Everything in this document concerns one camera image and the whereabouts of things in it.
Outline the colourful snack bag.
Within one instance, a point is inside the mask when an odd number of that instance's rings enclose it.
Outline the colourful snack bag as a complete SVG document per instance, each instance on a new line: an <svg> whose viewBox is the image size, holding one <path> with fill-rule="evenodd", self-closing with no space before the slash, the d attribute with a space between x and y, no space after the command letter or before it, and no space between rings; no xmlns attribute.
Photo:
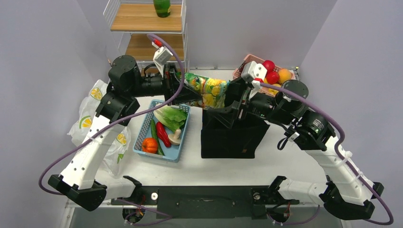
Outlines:
<svg viewBox="0 0 403 228"><path fill-rule="evenodd" d="M223 108L225 106L225 94L229 81L200 76L194 73L185 73L185 81L190 88L201 95L200 100L189 102L187 105L204 110Z"/></svg>

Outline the black cloth bag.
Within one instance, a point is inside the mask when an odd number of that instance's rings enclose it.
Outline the black cloth bag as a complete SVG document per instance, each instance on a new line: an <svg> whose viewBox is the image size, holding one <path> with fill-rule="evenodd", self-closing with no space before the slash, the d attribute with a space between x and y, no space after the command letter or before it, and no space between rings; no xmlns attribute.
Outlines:
<svg viewBox="0 0 403 228"><path fill-rule="evenodd" d="M254 159L255 151L269 124L248 115L237 120L231 129L207 111L202 112L201 157L203 159Z"/></svg>

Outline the small orange pumpkin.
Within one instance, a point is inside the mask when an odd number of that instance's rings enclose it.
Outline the small orange pumpkin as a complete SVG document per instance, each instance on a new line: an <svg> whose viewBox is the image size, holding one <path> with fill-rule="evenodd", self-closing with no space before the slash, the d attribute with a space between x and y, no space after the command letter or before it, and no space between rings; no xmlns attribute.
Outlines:
<svg viewBox="0 0 403 228"><path fill-rule="evenodd" d="M146 153L157 154L159 144L154 138L145 138L142 142L141 150Z"/></svg>

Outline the red apple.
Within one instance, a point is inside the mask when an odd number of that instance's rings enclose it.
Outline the red apple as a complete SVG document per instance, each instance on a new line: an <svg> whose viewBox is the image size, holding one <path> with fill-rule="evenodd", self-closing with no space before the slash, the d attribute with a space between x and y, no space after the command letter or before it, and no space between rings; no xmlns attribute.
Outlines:
<svg viewBox="0 0 403 228"><path fill-rule="evenodd" d="M275 70L275 63L271 60L265 60L262 65L266 68L267 72L273 72Z"/></svg>
<svg viewBox="0 0 403 228"><path fill-rule="evenodd" d="M265 76L265 79L268 84L277 84L279 81L279 74L276 71L268 72Z"/></svg>

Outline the orange fruit with leaf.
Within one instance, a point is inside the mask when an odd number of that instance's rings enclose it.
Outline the orange fruit with leaf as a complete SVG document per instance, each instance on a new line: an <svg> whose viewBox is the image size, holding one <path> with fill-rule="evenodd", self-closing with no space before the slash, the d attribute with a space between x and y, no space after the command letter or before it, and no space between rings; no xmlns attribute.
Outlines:
<svg viewBox="0 0 403 228"><path fill-rule="evenodd" d="M292 73L285 68L282 68L278 71L279 79L278 83L283 84L285 81L292 79Z"/></svg>

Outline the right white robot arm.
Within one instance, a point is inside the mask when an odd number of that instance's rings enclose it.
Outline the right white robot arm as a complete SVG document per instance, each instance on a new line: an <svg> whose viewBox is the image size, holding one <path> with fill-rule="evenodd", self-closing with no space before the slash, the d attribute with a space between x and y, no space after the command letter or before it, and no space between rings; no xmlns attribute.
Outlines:
<svg viewBox="0 0 403 228"><path fill-rule="evenodd" d="M287 80L271 97L253 93L258 81L237 78L229 83L224 106L203 111L201 151L203 158L238 157L250 153L262 141L269 124L282 127L285 138L295 143L324 170L325 183L311 183L277 176L268 188L276 204L298 200L324 207L343 220L370 221L384 187L366 178L352 162L352 154L341 146L343 134L335 121L306 101L308 88L298 80Z"/></svg>

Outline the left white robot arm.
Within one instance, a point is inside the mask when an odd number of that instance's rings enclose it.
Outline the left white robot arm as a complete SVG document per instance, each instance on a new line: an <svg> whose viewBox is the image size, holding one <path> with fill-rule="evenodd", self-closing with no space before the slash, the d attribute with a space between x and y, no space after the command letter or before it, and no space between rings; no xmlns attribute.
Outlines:
<svg viewBox="0 0 403 228"><path fill-rule="evenodd" d="M113 141L140 107L138 98L163 95L169 105L201 100L201 95L176 77L174 64L163 66L156 76L143 76L133 56L116 58L109 70L110 83L83 143L69 165L50 176L48 184L82 208L93 211L103 201L124 198L129 204L141 200L141 183L130 176L115 178L98 169Z"/></svg>

